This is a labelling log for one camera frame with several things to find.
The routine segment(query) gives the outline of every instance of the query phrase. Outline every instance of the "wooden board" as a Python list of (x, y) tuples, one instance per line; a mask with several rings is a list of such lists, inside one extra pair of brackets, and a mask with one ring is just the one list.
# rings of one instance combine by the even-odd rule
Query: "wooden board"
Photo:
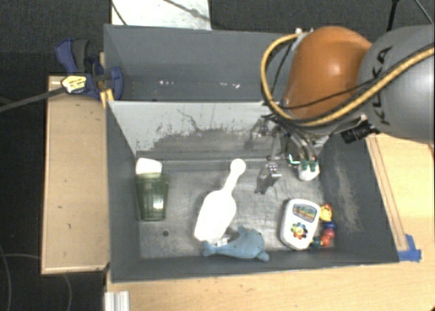
[[(62, 77), (51, 77), (49, 89)], [(109, 261), (104, 110), (85, 96), (48, 100), (41, 272), (102, 270)]]

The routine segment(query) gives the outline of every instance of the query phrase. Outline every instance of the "wooden table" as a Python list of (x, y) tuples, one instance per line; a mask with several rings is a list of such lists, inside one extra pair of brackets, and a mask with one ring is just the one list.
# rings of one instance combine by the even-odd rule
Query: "wooden table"
[[(58, 81), (50, 78), (50, 89)], [(101, 103), (81, 96), (61, 95), (48, 102), (43, 274), (102, 270), (109, 261), (103, 116)], [(432, 150), (385, 135), (370, 137), (368, 146), (398, 231), (396, 242), (403, 244), (402, 226), (423, 252), (420, 263), (115, 285), (108, 277), (107, 290), (129, 291), (132, 311), (431, 310)]]

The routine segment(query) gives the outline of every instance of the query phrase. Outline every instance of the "white toy with colorful buttons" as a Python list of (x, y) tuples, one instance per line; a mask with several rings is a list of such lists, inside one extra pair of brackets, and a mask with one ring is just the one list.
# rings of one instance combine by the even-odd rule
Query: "white toy with colorful buttons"
[(281, 240), (298, 251), (306, 249), (315, 235), (319, 216), (318, 204), (303, 199), (290, 200), (284, 210)]

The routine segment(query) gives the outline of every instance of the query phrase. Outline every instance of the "colorful beads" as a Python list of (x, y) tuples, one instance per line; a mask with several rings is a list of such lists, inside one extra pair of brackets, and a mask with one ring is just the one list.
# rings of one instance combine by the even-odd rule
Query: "colorful beads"
[(332, 221), (332, 207), (330, 204), (320, 206), (320, 221), (322, 231), (320, 236), (314, 236), (310, 246), (313, 248), (328, 247), (335, 238), (335, 223)]

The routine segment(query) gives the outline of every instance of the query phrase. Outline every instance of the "black floor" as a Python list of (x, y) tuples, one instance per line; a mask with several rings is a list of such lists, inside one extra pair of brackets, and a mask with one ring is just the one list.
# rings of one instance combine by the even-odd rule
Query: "black floor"
[[(434, 0), (420, 0), (434, 18)], [(391, 0), (209, 0), (217, 29), (292, 32), (341, 24), (373, 41), (385, 32)], [(46, 90), (48, 75), (62, 71), (54, 45), (87, 38), (103, 49), (109, 0), (0, 0), (0, 98), (18, 100)], [(427, 24), (413, 0), (401, 0), (394, 27)], [(0, 245), (6, 255), (40, 252), (44, 184), (44, 103), (0, 113)], [(66, 310), (67, 280), (41, 277), (38, 260), (7, 256), (12, 278), (10, 310)], [(70, 274), (71, 310), (101, 310), (102, 274)], [(0, 310), (7, 306), (0, 261)]]

